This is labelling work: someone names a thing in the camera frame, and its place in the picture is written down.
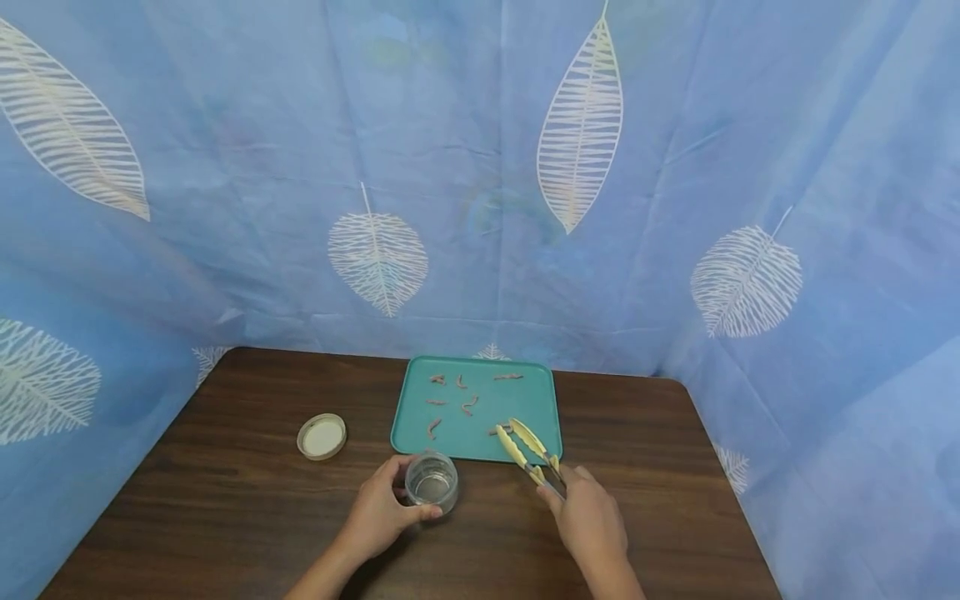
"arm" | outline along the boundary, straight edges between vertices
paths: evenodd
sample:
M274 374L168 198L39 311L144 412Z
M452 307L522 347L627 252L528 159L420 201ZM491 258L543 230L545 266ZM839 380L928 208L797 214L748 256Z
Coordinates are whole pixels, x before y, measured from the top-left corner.
M336 600L350 576L364 560L351 556L342 544L334 541L310 565L297 584L287 592L286 600Z
M403 530L443 514L438 506L401 506L403 477L416 456L395 456L360 486L353 508L337 539L310 565L286 600L335 600L350 576L379 555Z
M566 502L546 487L537 493L557 519L566 549L597 600L646 600L627 560L623 517L603 486L583 467L561 465Z

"hand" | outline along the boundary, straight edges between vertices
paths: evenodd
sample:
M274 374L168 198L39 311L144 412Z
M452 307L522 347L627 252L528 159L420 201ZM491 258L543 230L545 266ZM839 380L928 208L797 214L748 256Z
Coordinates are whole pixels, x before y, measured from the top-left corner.
M390 547L403 530L443 515L439 506L402 506L396 500L405 494L403 478L416 456L395 456L360 486L353 508L335 545L362 563Z
M566 502L544 486L537 494L550 506L564 546L581 569L625 561L627 531L616 500L584 467L560 466L566 483Z

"person's left hand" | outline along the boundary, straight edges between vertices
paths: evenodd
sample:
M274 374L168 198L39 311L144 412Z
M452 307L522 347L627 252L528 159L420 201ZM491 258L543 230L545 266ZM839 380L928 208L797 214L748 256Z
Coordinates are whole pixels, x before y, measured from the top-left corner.
M337 536L341 549L359 562L389 548L410 525L443 515L439 506L402 506L396 500L405 492L403 478L415 458L416 455L391 458L360 486L347 522Z

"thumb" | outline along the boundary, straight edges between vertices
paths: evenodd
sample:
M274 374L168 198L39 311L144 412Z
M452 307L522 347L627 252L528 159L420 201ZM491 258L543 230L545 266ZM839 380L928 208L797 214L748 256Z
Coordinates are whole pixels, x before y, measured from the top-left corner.
M564 509L564 502L546 486L537 487L537 495L543 498L546 505L550 507L550 512L554 518L560 519L560 511Z
M440 518L443 515L444 509L436 504L421 504L419 506L407 506L403 508L404 525L413 525L421 521Z

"clear jar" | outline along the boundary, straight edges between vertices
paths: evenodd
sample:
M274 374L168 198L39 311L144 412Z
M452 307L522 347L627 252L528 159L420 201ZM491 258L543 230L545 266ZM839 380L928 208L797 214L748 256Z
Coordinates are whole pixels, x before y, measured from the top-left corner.
M460 478L449 457L427 450L407 467L404 486L411 503L436 504L447 515L457 503Z

